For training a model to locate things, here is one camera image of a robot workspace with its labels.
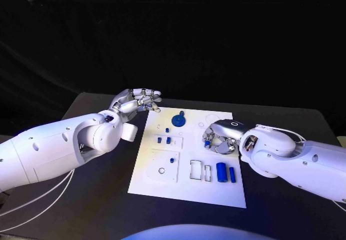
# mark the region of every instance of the white robotic arm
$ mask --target white robotic arm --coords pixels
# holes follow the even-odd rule
[[[38,126],[0,144],[0,192],[58,177],[109,153],[120,139],[135,141],[127,122],[138,111],[161,112],[162,93],[126,89],[110,109]]]
[[[269,178],[280,176],[298,188],[345,203],[346,148],[306,141],[299,134],[300,142],[295,142],[276,129],[264,125],[250,129],[234,120],[220,120],[205,131],[205,148],[231,154],[238,145],[241,160],[257,173]],[[220,146],[211,144],[214,137],[223,140]]]

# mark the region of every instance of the black table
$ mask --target black table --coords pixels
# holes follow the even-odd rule
[[[80,94],[64,119],[109,109],[113,98],[113,95]],[[240,122],[249,120],[280,127],[309,140],[339,145],[325,117],[313,109],[174,99],[163,99],[159,105],[233,112]],[[159,226],[207,224],[276,239],[346,238],[346,213],[335,203],[292,186],[280,177],[263,177],[243,161],[247,209],[127,193],[148,114],[140,112],[130,122],[139,127],[135,142],[122,140],[113,152],[76,170],[67,192],[50,211],[6,234],[50,240],[122,239]],[[64,177],[18,187],[2,212],[45,193]],[[0,229],[22,223],[44,210],[61,194],[64,185],[32,205],[2,217]]]

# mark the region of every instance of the robotic hand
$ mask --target robotic hand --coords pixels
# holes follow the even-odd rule
[[[110,152],[120,139],[135,141],[127,122],[138,111],[161,109],[162,93],[126,89],[109,110],[38,126],[0,144],[0,192],[58,177]]]
[[[205,148],[228,155],[240,147],[241,160],[259,174],[282,177],[292,185],[316,195],[346,202],[346,148],[306,139],[295,133],[300,142],[282,131],[289,130],[257,125],[247,127],[236,120],[218,120],[208,127],[202,141]],[[211,142],[220,138],[217,146]]]

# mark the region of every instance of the black background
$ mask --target black background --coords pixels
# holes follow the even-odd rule
[[[342,18],[325,1],[2,1],[0,134],[81,92],[312,108],[345,134]]]

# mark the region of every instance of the blue disc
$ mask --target blue disc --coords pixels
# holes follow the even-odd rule
[[[172,124],[176,127],[182,127],[187,124],[185,112],[181,111],[179,115],[172,118]]]

